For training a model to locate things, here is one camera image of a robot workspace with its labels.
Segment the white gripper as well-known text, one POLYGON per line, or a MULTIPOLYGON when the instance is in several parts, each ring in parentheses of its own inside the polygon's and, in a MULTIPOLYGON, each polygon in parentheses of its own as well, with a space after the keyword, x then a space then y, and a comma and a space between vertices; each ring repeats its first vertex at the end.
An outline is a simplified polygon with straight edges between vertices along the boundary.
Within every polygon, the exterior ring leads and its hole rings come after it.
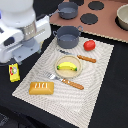
POLYGON ((20 63, 36 52, 51 35, 49 17, 25 26, 14 28, 6 26, 0 20, 0 65, 20 63))

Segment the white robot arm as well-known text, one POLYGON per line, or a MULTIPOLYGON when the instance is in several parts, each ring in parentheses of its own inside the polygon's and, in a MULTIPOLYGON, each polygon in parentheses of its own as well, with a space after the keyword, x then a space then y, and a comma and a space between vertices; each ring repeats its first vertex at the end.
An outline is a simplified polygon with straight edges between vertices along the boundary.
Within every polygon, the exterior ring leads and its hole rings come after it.
POLYGON ((0 0, 0 65, 20 63, 41 52, 51 35, 49 17, 37 20, 34 0, 0 0))

